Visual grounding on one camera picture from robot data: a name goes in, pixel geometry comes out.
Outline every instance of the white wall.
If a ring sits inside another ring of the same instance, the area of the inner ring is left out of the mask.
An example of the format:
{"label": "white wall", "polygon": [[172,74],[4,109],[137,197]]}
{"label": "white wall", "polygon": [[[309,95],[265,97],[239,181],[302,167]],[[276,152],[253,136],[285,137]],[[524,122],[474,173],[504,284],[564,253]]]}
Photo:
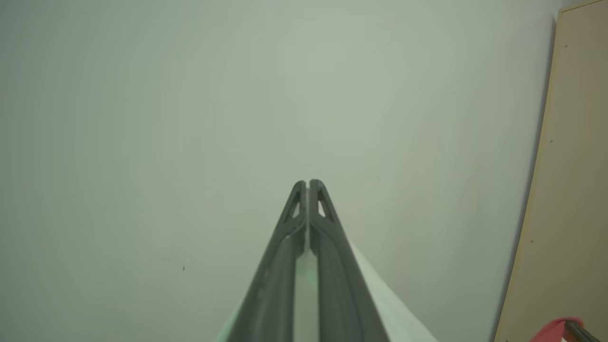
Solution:
{"label": "white wall", "polygon": [[315,177],[440,341],[488,341],[564,4],[2,2],[0,340],[211,340]]}

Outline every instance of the pale green wall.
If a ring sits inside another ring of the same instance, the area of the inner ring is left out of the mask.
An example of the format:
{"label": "pale green wall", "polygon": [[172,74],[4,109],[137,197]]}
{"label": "pale green wall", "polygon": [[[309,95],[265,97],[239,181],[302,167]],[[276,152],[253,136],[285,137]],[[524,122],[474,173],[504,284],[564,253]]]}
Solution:
{"label": "pale green wall", "polygon": [[0,340],[211,340],[317,177],[440,341],[487,341],[564,4],[2,2]]}

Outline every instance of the beige board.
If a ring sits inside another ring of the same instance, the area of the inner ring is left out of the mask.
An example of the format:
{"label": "beige board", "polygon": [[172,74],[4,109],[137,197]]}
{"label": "beige board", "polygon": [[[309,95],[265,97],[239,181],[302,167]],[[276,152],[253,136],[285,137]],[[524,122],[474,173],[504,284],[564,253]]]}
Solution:
{"label": "beige board", "polygon": [[608,0],[560,11],[547,105],[495,342],[577,316],[608,341]]}

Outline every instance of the wooden panel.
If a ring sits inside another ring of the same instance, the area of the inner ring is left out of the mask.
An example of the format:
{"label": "wooden panel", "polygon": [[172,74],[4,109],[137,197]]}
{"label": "wooden panel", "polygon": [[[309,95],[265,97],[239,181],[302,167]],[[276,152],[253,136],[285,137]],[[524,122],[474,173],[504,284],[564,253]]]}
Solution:
{"label": "wooden panel", "polygon": [[560,13],[539,153],[495,342],[578,316],[608,341],[608,0]]}

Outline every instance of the pink fabric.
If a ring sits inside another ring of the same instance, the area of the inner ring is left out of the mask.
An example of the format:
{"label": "pink fabric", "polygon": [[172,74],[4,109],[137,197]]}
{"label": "pink fabric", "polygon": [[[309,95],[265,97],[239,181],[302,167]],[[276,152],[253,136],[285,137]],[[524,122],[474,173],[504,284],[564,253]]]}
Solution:
{"label": "pink fabric", "polygon": [[562,336],[564,336],[564,327],[566,321],[576,321],[581,327],[583,327],[582,320],[577,317],[554,319],[542,327],[541,331],[536,333],[530,342],[561,342]]}

